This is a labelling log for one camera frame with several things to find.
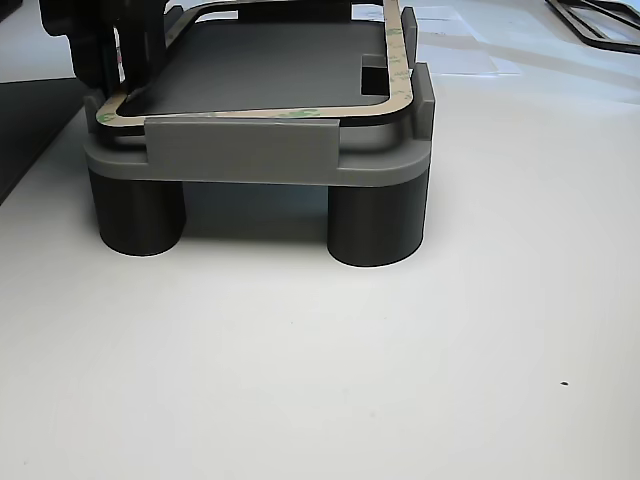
white desk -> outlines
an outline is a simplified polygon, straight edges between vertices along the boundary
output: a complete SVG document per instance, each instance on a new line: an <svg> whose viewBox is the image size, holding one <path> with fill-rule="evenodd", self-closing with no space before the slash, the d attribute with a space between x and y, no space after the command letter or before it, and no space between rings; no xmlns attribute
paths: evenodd
<svg viewBox="0 0 640 480"><path fill-rule="evenodd" d="M523 75L435 79L390 267L334 261L293 187L191 186L173 250L118 255L66 128L0 208L0 478L638 478L640 58L451 4Z"/></svg>

black object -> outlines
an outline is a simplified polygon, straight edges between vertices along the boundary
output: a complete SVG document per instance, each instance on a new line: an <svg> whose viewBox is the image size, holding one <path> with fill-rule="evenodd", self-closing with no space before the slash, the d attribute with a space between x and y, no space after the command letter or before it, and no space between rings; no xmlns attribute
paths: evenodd
<svg viewBox="0 0 640 480"><path fill-rule="evenodd" d="M168 0L40 0L42 24L69 38L76 76L109 97L119 84L114 27L120 37L126 88L146 85L165 56Z"/></svg>
<svg viewBox="0 0 640 480"><path fill-rule="evenodd" d="M182 183L115 180L89 170L100 236L125 255L149 256L173 247L186 221Z"/></svg>
<svg viewBox="0 0 640 480"><path fill-rule="evenodd" d="M357 267L398 262L422 243L429 170L388 187L329 187L327 247Z"/></svg>
<svg viewBox="0 0 640 480"><path fill-rule="evenodd" d="M22 5L22 0L0 0L0 22Z"/></svg>
<svg viewBox="0 0 640 480"><path fill-rule="evenodd" d="M86 90L75 78L0 83L0 204L80 110Z"/></svg>
<svg viewBox="0 0 640 480"><path fill-rule="evenodd" d="M624 3L603 0L546 0L560 19L587 45L615 52L640 54L640 43L613 40L595 25L580 18L572 8L594 10L640 31L640 13Z"/></svg>

adhesive gasket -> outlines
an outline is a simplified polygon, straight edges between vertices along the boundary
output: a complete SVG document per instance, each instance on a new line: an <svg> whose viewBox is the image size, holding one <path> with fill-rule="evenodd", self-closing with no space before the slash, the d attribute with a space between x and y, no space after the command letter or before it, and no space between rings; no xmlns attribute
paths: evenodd
<svg viewBox="0 0 640 480"><path fill-rule="evenodd" d="M185 11L166 35L169 48L191 27L196 20L208 13L230 11L238 5L267 3L291 0L237 0L214 2L199 5ZM368 0L362 3L378 3ZM409 76L409 65L404 44L402 21L398 0L382 0L384 12L384 30L387 50L387 68L389 71L389 98L377 105L358 105L349 107L304 107L277 108L263 110L237 110L227 112L175 113L162 115L146 115L123 117L118 109L127 101L129 95L120 89L114 93L96 114L98 123L109 129L111 134L131 135L143 133L144 122L148 118L337 118L345 120L349 125L374 125L387 123L384 119L408 107L413 101L413 91Z"/></svg>

paper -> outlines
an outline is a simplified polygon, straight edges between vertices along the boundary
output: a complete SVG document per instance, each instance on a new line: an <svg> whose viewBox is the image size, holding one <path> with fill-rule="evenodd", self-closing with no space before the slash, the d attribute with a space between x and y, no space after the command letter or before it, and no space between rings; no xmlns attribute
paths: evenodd
<svg viewBox="0 0 640 480"><path fill-rule="evenodd" d="M384 22L382 7L377 5L354 5L351 7L351 18L353 20Z"/></svg>

